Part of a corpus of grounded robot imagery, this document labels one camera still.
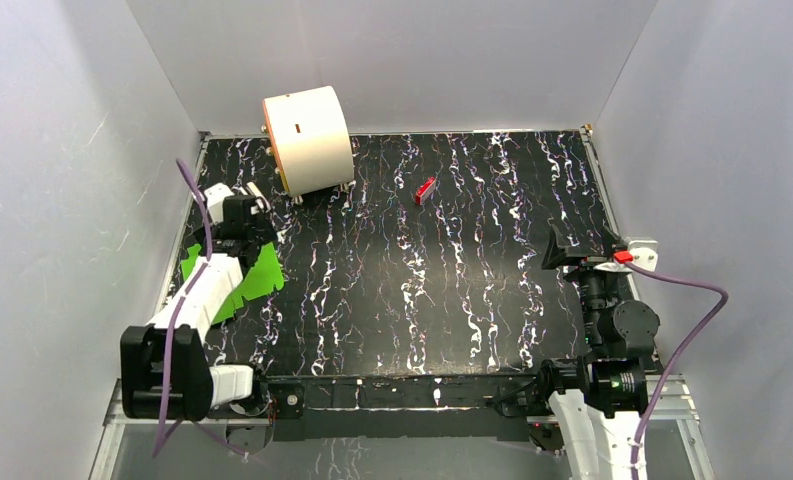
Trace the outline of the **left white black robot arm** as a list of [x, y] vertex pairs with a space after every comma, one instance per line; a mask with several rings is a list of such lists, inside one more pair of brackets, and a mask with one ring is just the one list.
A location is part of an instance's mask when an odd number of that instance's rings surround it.
[[120, 338], [122, 405], [129, 418], [200, 421], [225, 404], [247, 416], [269, 407], [261, 368], [211, 366], [204, 344], [223, 304], [277, 238], [271, 206], [255, 186], [239, 194], [217, 184], [205, 197], [210, 223], [196, 232], [204, 254], [170, 303]]

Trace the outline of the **white cylindrical drum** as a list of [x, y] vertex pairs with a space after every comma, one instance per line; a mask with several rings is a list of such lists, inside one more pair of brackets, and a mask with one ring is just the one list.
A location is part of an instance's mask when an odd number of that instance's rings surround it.
[[352, 146], [333, 87], [268, 97], [262, 108], [271, 152], [291, 198], [352, 186]]

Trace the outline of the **small white black block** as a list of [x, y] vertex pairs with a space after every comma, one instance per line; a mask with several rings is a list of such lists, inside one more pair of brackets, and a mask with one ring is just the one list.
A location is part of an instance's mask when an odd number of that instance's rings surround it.
[[245, 185], [245, 189], [250, 195], [256, 198], [256, 202], [259, 205], [259, 209], [261, 211], [268, 212], [271, 210], [271, 204], [254, 182], [248, 182]]

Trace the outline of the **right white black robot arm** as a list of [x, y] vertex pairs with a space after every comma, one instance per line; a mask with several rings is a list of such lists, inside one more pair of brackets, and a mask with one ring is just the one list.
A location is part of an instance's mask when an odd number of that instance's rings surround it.
[[619, 282], [653, 253], [632, 249], [612, 231], [601, 248], [563, 244], [550, 230], [545, 270], [567, 268], [578, 289], [588, 352], [541, 364], [537, 405], [553, 414], [575, 479], [645, 479], [644, 439], [637, 432], [649, 405], [645, 364], [655, 352], [660, 318], [646, 303], [625, 299]]

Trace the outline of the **small red block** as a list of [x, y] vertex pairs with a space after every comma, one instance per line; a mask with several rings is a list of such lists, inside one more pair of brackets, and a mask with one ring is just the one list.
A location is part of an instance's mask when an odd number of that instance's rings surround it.
[[437, 179], [429, 177], [415, 192], [414, 201], [417, 205], [423, 205], [436, 189]]

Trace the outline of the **green paper box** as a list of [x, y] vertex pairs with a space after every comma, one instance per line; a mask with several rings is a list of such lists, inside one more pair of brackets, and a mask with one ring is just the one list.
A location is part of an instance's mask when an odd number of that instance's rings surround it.
[[271, 242], [261, 249], [258, 260], [243, 278], [234, 292], [224, 301], [212, 320], [221, 324], [235, 317], [247, 302], [269, 296], [284, 288], [285, 278], [276, 245]]

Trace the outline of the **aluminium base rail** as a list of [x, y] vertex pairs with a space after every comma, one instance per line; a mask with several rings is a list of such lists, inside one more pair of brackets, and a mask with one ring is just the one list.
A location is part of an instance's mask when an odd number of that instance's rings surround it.
[[544, 402], [526, 375], [276, 378], [267, 405], [172, 426], [115, 394], [94, 479], [579, 479], [581, 401]]

